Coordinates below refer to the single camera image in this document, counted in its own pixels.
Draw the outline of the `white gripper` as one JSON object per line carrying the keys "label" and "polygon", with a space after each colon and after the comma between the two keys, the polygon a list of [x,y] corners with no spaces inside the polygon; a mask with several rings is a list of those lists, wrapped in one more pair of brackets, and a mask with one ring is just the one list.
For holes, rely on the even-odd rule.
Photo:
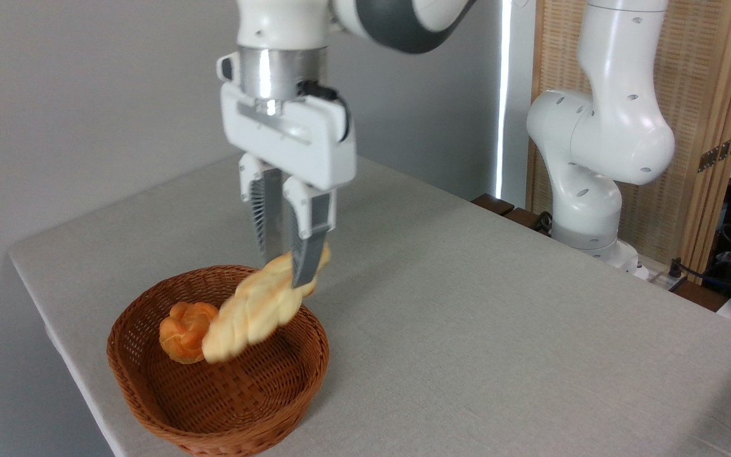
{"label": "white gripper", "polygon": [[[327,233],[336,228],[334,189],[356,176],[356,139],[345,108],[317,96],[256,100],[232,82],[221,86],[220,102],[228,141],[247,152],[239,162],[240,194],[251,206],[262,260],[284,254],[284,197],[293,288],[305,286],[319,269]],[[280,169],[293,175],[284,185]]]}

